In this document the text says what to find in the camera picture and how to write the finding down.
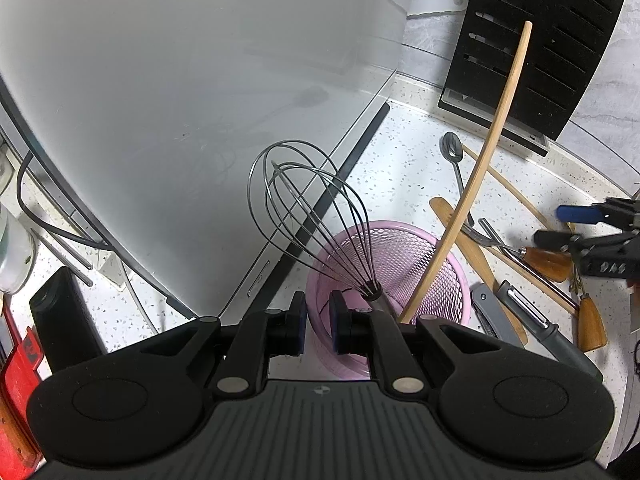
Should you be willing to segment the wooden handled small knife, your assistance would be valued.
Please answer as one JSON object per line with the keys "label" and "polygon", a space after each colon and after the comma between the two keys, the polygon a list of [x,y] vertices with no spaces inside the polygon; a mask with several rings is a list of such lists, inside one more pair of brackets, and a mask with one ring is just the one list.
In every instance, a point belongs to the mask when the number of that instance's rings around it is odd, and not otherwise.
{"label": "wooden handled small knife", "polygon": [[524,247],[526,253],[522,258],[514,257],[511,254],[503,254],[523,263],[527,269],[536,271],[549,281],[562,283],[567,281],[572,274],[572,259],[562,252],[548,252],[536,247]]}

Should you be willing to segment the pink mesh utensil cup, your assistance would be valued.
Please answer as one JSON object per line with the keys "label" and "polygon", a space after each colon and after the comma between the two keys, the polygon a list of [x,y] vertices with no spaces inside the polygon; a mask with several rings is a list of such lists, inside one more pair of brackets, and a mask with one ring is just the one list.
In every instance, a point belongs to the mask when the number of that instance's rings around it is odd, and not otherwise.
{"label": "pink mesh utensil cup", "polygon": [[333,349],[330,293],[343,293],[349,309],[365,309],[367,301],[355,288],[356,278],[369,270],[381,284],[396,313],[401,313],[418,286],[437,238],[411,224],[376,220],[364,234],[356,226],[339,232],[334,240],[318,251],[314,267],[308,273],[306,301],[314,336],[314,351],[319,361],[333,375],[343,380],[369,376],[367,359]]}

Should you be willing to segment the steel fork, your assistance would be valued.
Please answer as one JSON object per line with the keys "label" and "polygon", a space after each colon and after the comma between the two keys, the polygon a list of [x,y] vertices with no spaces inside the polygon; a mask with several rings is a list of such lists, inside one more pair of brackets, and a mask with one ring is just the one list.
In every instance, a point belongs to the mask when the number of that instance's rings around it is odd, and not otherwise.
{"label": "steel fork", "polygon": [[524,247],[513,247],[506,244],[487,219],[479,218],[476,223],[483,232],[475,229],[475,226],[471,226],[469,222],[465,221],[462,224],[462,233],[477,245],[482,247],[495,247],[500,249],[504,254],[511,254],[518,258],[522,258],[525,255],[526,249]]}

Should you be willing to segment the grey vegetable peeler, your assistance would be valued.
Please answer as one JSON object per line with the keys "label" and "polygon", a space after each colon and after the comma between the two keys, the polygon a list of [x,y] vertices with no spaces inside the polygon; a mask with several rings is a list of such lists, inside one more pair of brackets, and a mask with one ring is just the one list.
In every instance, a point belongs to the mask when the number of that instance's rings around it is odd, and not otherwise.
{"label": "grey vegetable peeler", "polygon": [[582,372],[602,382],[603,375],[593,362],[585,356],[559,330],[559,326],[552,323],[530,300],[528,300],[510,282],[503,281],[497,292],[497,298],[521,321],[526,330],[531,333],[555,359],[565,365]]}

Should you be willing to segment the long curved wooden spoon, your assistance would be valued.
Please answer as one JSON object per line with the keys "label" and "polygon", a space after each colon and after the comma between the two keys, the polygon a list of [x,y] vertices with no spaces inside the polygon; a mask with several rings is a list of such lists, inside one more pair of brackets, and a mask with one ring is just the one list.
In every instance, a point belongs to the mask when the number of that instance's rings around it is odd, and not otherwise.
{"label": "long curved wooden spoon", "polygon": [[439,270],[446,260],[450,249],[454,246],[454,243],[461,232],[462,224],[470,212],[478,192],[480,192],[480,186],[482,185],[485,174],[488,170],[492,154],[494,154],[498,145],[503,127],[506,124],[506,118],[508,118],[510,112],[516,89],[518,88],[518,82],[520,81],[521,73],[525,64],[530,36],[532,36],[532,29],[533,23],[531,21],[526,21],[523,26],[520,41],[518,42],[518,48],[514,54],[509,76],[506,78],[506,84],[504,85],[502,95],[500,96],[500,100],[495,111],[494,119],[491,122],[488,135],[486,136],[482,150],[478,155],[471,177],[464,188],[464,192],[458,201],[454,213],[450,217],[450,221],[446,226],[444,235],[436,245],[434,255],[428,263],[418,286],[416,286],[408,304],[404,307],[404,310],[402,310],[401,315],[398,318],[398,321],[401,323],[409,324],[416,315],[418,307],[420,307],[422,301],[434,284],[435,278],[437,278]]}

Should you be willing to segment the wooden spatula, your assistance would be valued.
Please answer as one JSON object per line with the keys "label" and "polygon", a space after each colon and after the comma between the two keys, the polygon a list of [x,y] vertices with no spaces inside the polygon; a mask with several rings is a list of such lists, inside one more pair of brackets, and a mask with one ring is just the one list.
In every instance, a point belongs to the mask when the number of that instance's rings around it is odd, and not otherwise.
{"label": "wooden spatula", "polygon": [[[491,268],[480,248],[469,237],[460,232],[457,236],[456,245],[464,255],[464,258],[472,266],[475,273],[480,277],[484,284],[486,284],[494,293],[498,290],[498,282],[491,271]],[[503,308],[503,312],[508,317],[514,330],[518,334],[518,338],[523,345],[522,348],[528,343],[528,337],[526,330],[520,320],[498,299],[500,306]]]}

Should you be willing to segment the steel wire whisk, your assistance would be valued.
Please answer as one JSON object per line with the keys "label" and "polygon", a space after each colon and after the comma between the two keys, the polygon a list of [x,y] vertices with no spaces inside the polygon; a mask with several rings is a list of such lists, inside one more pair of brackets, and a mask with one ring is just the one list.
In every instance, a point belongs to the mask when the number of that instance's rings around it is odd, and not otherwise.
{"label": "steel wire whisk", "polygon": [[376,272],[367,207],[329,154],[304,140],[268,145],[250,166],[246,200],[270,246],[397,315]]}

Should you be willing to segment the steel spoon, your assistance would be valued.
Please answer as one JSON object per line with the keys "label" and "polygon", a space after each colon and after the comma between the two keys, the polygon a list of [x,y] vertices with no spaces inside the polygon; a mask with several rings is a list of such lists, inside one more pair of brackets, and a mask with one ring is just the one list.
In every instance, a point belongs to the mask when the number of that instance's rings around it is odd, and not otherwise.
{"label": "steel spoon", "polygon": [[442,153],[442,157],[448,160],[448,162],[450,162],[454,167],[454,176],[456,177],[458,191],[460,195],[463,195],[465,186],[459,167],[459,164],[463,159],[462,143],[460,139],[454,132],[447,131],[439,140],[439,149]]}

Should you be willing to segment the long wooden chopstick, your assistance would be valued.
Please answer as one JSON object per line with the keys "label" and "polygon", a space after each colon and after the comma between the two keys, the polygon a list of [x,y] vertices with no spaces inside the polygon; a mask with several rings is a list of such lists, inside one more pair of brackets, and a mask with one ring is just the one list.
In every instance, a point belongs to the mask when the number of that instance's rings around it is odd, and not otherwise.
{"label": "long wooden chopstick", "polygon": [[516,198],[516,200],[524,206],[547,230],[553,230],[554,225],[551,221],[540,212],[537,207],[525,196],[523,195],[511,182],[506,180],[502,174],[495,168],[488,166],[487,168],[488,174],[491,175],[495,180],[497,180],[512,196]]}

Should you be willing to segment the small brass spoon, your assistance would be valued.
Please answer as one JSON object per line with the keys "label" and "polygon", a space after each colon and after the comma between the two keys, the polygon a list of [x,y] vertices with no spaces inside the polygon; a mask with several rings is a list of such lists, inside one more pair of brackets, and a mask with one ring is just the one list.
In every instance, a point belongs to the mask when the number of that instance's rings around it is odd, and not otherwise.
{"label": "small brass spoon", "polygon": [[573,296],[580,299],[585,293],[584,284],[582,284],[582,277],[580,276],[579,269],[576,263],[572,266],[572,276],[570,277],[570,292]]}

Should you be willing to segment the grey folding tool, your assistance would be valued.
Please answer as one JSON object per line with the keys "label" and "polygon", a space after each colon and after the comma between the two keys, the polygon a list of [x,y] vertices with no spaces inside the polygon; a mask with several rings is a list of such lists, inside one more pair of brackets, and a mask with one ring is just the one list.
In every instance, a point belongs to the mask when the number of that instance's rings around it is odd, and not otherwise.
{"label": "grey folding tool", "polygon": [[486,284],[478,283],[471,287],[471,301],[480,326],[487,335],[518,348],[523,347],[497,297]]}

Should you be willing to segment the black slotted knife block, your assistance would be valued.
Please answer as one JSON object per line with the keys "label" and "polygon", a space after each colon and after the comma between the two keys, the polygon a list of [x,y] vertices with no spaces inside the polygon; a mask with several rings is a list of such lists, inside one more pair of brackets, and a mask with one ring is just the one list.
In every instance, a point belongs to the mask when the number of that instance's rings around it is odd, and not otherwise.
{"label": "black slotted knife block", "polygon": [[523,25],[533,25],[503,136],[540,156],[558,138],[610,42],[624,0],[469,0],[438,106],[487,127]]}

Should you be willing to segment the grey knife steriliser box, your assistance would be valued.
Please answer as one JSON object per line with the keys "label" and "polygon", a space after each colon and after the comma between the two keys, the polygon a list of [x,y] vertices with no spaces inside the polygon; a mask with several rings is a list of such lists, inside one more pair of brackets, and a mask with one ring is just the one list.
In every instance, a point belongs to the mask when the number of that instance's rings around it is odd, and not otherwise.
{"label": "grey knife steriliser box", "polygon": [[276,254],[250,165],[299,139],[344,162],[384,105],[410,0],[1,0],[6,110],[129,262],[199,315]]}

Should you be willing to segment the teal lidded glass jar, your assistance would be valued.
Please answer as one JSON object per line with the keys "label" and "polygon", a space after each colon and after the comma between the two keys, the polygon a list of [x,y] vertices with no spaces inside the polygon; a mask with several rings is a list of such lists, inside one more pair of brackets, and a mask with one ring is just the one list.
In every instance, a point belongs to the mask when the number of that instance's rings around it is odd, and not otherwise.
{"label": "teal lidded glass jar", "polygon": [[16,294],[26,283],[35,262],[36,248],[29,229],[1,205],[0,289]]}

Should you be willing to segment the red plastic container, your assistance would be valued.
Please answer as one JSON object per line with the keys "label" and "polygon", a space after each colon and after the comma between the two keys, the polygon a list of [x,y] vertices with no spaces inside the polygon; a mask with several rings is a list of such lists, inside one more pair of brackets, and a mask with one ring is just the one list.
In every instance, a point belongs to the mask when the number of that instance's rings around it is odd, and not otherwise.
{"label": "red plastic container", "polygon": [[27,404],[41,382],[38,367],[44,354],[31,327],[21,336],[11,296],[1,299],[1,478],[27,479],[42,460],[27,420]]}

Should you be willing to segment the wooden handled small tool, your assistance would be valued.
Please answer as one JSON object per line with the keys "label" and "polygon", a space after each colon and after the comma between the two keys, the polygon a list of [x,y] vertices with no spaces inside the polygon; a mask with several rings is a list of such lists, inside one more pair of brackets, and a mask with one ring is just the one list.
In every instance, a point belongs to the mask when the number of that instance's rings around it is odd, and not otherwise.
{"label": "wooden handled small tool", "polygon": [[600,312],[588,294],[580,296],[577,329],[577,344],[582,352],[597,350],[608,344]]}

